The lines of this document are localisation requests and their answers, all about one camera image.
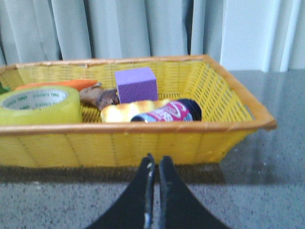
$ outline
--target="green object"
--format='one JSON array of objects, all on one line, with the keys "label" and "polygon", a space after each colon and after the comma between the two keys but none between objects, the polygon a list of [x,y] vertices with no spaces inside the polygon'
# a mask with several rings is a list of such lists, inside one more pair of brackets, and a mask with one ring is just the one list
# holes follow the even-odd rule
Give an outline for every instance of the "green object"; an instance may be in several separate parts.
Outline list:
[{"label": "green object", "polygon": [[6,93],[10,91],[10,87],[2,87],[2,84],[0,82],[0,94]]}]

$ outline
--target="curtain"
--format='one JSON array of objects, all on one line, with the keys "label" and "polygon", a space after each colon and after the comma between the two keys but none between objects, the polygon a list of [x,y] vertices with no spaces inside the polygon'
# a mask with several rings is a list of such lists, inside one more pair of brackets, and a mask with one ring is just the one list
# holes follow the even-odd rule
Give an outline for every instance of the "curtain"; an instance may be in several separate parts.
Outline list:
[{"label": "curtain", "polygon": [[228,70],[305,69],[304,0],[0,0],[0,65],[209,54]]}]

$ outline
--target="basket rim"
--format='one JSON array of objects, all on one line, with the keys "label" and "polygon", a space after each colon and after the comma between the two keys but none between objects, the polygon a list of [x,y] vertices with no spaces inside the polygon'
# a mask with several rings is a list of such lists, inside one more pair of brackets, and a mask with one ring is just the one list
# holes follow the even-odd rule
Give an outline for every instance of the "basket rim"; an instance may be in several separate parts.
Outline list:
[{"label": "basket rim", "polygon": [[60,125],[8,125],[2,126],[0,135],[34,135],[34,134],[68,134],[68,133],[203,133],[229,131],[256,131],[257,129],[272,130],[277,128],[275,118],[269,113],[248,89],[243,86],[231,73],[207,54],[183,55],[164,57],[142,57],[125,59],[85,59],[70,61],[48,61],[13,64],[0,68],[0,74],[8,70],[15,70],[33,66],[51,65],[84,65],[90,67],[98,64],[131,63],[131,62],[183,62],[204,61],[216,73],[220,74],[235,91],[243,105],[246,105],[254,116],[252,121],[244,122],[171,122],[171,123],[98,123],[98,124],[60,124]]}]

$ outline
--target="ginger root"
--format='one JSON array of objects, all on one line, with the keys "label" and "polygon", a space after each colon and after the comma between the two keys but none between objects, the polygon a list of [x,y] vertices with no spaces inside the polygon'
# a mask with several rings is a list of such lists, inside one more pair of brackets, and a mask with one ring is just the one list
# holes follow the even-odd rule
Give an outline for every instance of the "ginger root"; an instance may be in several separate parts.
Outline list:
[{"label": "ginger root", "polygon": [[102,83],[86,87],[80,91],[80,100],[82,103],[90,104],[97,107],[100,111],[111,104],[119,104],[120,100],[117,95],[117,89],[104,90],[101,88]]}]

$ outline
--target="can label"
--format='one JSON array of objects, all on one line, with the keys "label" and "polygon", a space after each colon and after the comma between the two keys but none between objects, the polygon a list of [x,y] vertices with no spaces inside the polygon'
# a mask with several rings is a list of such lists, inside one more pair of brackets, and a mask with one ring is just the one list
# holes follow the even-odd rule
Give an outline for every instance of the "can label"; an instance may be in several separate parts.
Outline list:
[{"label": "can label", "polygon": [[145,119],[146,122],[193,121],[190,111],[179,101],[171,101],[161,108],[139,116]]}]

